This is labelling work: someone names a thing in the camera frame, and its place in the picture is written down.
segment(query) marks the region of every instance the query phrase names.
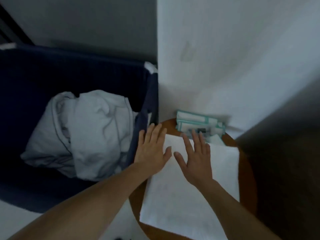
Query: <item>fabric bin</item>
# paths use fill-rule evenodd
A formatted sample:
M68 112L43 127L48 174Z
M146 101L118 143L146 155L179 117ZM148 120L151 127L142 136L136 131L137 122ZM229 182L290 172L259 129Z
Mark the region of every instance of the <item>fabric bin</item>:
M92 90L128 97L136 117L128 161L139 131L158 120L158 74L145 62L31 45L0 46L0 199L43 213L94 184L67 178L55 169L34 168L20 159L33 129L54 95Z

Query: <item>white floor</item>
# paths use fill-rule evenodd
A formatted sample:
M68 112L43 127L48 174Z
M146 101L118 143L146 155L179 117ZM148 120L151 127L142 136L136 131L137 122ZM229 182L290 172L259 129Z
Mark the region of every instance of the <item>white floor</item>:
M0 201L0 240L6 240L40 215ZM123 240L149 240L134 218L128 200L100 240L114 240L119 237Z

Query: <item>forearm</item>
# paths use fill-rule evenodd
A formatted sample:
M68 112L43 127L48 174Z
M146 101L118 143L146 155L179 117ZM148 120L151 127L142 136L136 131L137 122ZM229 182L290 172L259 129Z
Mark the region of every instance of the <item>forearm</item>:
M148 177L144 165L135 163L50 209L10 239L98 239Z
M217 181L212 180L200 186L199 190L217 215L229 240L280 239L228 194Z

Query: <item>person's right hand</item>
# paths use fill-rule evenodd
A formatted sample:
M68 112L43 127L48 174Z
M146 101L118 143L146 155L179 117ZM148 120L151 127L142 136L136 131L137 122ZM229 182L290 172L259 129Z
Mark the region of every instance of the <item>person's right hand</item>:
M174 153L174 157L176 158L183 175L186 177L186 180L199 188L212 181L210 145L206 144L202 133L198 136L194 130L192 130L194 150L186 134L183 134L182 137L186 146L188 162L185 163L182 155L178 152Z

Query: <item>finger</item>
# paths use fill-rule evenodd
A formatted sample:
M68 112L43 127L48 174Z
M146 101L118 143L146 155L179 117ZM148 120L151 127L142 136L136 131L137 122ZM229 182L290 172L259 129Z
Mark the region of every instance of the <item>finger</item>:
M208 156L209 156L209 158L210 158L210 156L211 156L211 149L210 149L210 145L209 145L209 144L206 144L205 146L206 146L206 149L207 149L207 155L208 155Z
M167 147L167 149L165 150L165 153L163 154L163 159L165 162L167 162L170 157L172 156L172 151L171 151L171 147Z
M162 124L158 124L158 125L154 128L154 130L153 130L153 132L152 132L152 134L151 134L150 142L152 142L152 143L157 143L157 140L158 140L158 136L159 136L159 132L160 132L161 127L162 127Z
M206 155L207 154L206 141L205 141L205 138L203 137L202 132L199 133L199 139L200 139L202 154Z
M163 130L160 133L160 136L158 138L157 143L162 147L163 144L165 143L165 138L166 138L166 133L167 133L167 128L163 128Z
M199 136L197 135L196 131L192 129L192 139L194 142L194 152L200 152L201 153L201 143L199 140Z
M188 156L192 155L192 153L194 153L194 150L192 148L192 145L191 145L189 138L187 137L186 134L183 134L182 138L184 141L184 145L186 146L186 153L188 154Z
M139 141L138 141L138 146L140 146L140 145L142 145L142 144L143 144L143 142L144 142L144 138L143 138L143 136L144 136L144 129L143 129L143 130L141 130L141 131L139 132Z
M187 164L186 162L183 160L183 157L180 153L175 152L174 154L174 158L177 160L177 163L179 164L182 172L184 173L187 169Z
M151 138L151 133L153 132L153 128L155 127L154 123L149 125L149 128L146 130L146 136L144 138L144 143L149 143Z

